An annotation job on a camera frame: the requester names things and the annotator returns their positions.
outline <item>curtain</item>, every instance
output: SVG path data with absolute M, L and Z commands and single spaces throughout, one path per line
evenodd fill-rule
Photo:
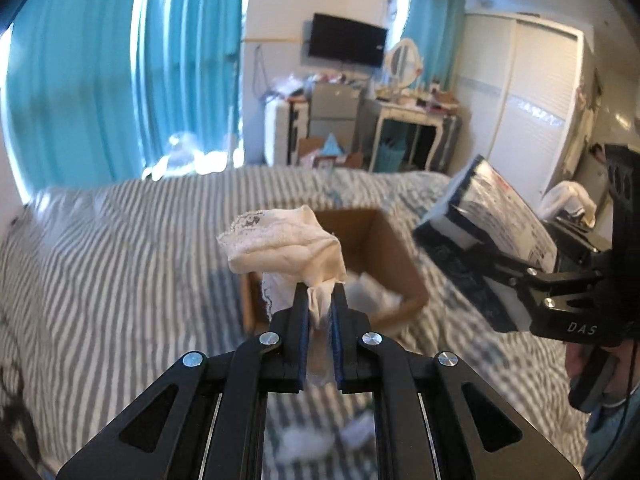
M 411 38 L 424 59 L 422 80 L 452 83 L 454 62 L 462 40 L 466 0 L 411 0 L 404 38 Z
M 5 88 L 29 192 L 139 178 L 173 134 L 223 150 L 238 124 L 242 0 L 28 0 Z

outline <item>open cardboard box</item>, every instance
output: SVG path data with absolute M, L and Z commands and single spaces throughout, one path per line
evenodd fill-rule
M 378 209 L 315 211 L 322 228 L 340 240 L 347 269 L 367 272 L 382 286 L 403 298 L 397 309 L 374 314 L 376 332 L 391 334 L 414 321 L 429 301 L 429 293 L 404 244 Z M 240 277 L 242 319 L 249 334 L 268 329 L 269 320 L 260 291 L 261 276 Z
M 320 150 L 325 142 L 326 139 L 321 137 L 298 139 L 298 165 L 304 168 L 350 168 L 351 170 L 359 170 L 362 167 L 362 152 L 341 156 L 307 156 L 315 150 Z

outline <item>person's hand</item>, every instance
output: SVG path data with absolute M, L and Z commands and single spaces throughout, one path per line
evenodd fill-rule
M 634 342 L 631 340 L 624 341 L 620 346 L 615 348 L 605 348 L 607 352 L 612 353 L 620 362 L 616 366 L 613 377 L 605 388 L 607 396 L 612 399 L 622 400 L 626 396 L 626 387 L 629 380 L 629 368 L 631 366 L 631 354 L 633 352 Z M 577 343 L 567 343 L 566 353 L 564 356 L 564 367 L 570 379 L 580 375 L 589 360 L 589 348 L 585 345 Z M 640 360 L 636 358 L 636 371 L 634 374 L 634 386 L 638 384 L 640 378 Z

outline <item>triangular cutout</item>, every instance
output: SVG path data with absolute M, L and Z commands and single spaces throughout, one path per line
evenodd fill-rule
M 522 432 L 473 383 L 462 385 L 484 450 L 493 453 L 522 440 Z
M 120 432 L 120 440 L 145 453 L 153 453 L 177 394 L 175 384 L 166 387 Z

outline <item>striped blanket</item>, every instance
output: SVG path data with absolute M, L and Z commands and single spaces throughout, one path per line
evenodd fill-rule
M 2 421 L 34 462 L 56 471 L 181 354 L 219 354 L 243 341 L 238 277 L 216 243 L 238 214 L 376 207 L 431 293 L 401 343 L 462 356 L 578 464 L 586 417 L 568 405 L 562 343 L 492 332 L 411 240 L 447 183 L 433 173 L 249 167 L 40 192 L 0 245 Z M 352 453 L 338 444 L 327 460 L 308 465 L 273 459 L 282 428 L 337 431 L 367 401 L 332 384 L 270 395 L 263 478 L 375 478 L 372 449 Z

